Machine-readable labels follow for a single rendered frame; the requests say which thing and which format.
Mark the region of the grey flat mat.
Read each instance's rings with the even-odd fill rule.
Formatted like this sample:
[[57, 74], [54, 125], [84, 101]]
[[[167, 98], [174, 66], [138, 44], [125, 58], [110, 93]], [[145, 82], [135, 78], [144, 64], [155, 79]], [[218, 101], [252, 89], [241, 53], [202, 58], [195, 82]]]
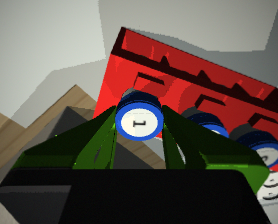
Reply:
[[0, 113], [97, 102], [121, 27], [278, 88], [278, 0], [0, 0]]

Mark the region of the red tube rack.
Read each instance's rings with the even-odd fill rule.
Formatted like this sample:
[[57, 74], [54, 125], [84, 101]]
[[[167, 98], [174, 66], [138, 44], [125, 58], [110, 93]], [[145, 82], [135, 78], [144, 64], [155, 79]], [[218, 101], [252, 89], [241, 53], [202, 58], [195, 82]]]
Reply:
[[277, 87], [121, 27], [93, 118], [117, 106], [131, 87], [157, 96], [161, 106], [180, 115], [196, 106], [219, 116], [228, 134], [249, 123], [278, 139]]

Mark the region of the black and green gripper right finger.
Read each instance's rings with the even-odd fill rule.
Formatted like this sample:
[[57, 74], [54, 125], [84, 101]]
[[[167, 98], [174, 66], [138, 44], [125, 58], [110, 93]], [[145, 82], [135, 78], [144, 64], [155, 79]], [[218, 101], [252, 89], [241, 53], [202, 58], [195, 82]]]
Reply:
[[166, 169], [238, 170], [257, 194], [270, 175], [257, 151], [186, 119], [167, 105], [162, 105], [162, 110]]

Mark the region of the grey cylinder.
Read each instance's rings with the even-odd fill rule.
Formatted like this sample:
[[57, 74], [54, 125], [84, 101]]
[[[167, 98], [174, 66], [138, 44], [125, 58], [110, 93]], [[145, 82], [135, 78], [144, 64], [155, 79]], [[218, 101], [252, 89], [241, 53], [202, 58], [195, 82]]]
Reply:
[[197, 113], [206, 113], [206, 112], [197, 110], [196, 106], [193, 106], [193, 107], [186, 109], [184, 112], [182, 112], [181, 116], [188, 118], [189, 116], [197, 114]]
[[253, 131], [262, 131], [262, 130], [253, 128], [249, 123], [246, 123], [234, 128], [229, 134], [229, 139], [236, 141], [242, 135]]
[[127, 90], [122, 94], [122, 98], [123, 98], [125, 95], [127, 95], [127, 94], [129, 94], [129, 93], [132, 93], [132, 92], [142, 92], [142, 91], [133, 89], [133, 87], [131, 87], [131, 88], [127, 89]]

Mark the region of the blue screw cap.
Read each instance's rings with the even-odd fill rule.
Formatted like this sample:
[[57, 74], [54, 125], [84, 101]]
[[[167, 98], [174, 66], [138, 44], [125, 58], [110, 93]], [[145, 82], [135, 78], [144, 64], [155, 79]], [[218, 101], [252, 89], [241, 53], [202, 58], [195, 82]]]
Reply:
[[211, 113], [197, 113], [194, 115], [189, 116], [189, 119], [201, 126], [204, 126], [216, 133], [219, 133], [227, 138], [229, 138], [229, 134], [224, 127], [223, 123], [220, 121], [220, 119]]
[[239, 137], [237, 142], [258, 152], [268, 168], [278, 164], [278, 140], [267, 131], [253, 131]]
[[147, 92], [132, 92], [118, 103], [115, 122], [117, 131], [125, 138], [145, 141], [163, 129], [163, 110], [160, 101]]

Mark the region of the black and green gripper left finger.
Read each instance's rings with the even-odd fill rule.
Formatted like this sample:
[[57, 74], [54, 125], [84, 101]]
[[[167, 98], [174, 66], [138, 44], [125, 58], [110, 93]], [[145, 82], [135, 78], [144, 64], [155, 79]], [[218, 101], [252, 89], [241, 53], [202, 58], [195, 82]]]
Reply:
[[[17, 167], [113, 169], [117, 140], [116, 109], [117, 106], [113, 105], [97, 117], [23, 151], [11, 169]], [[100, 146], [100, 152], [94, 163]]]

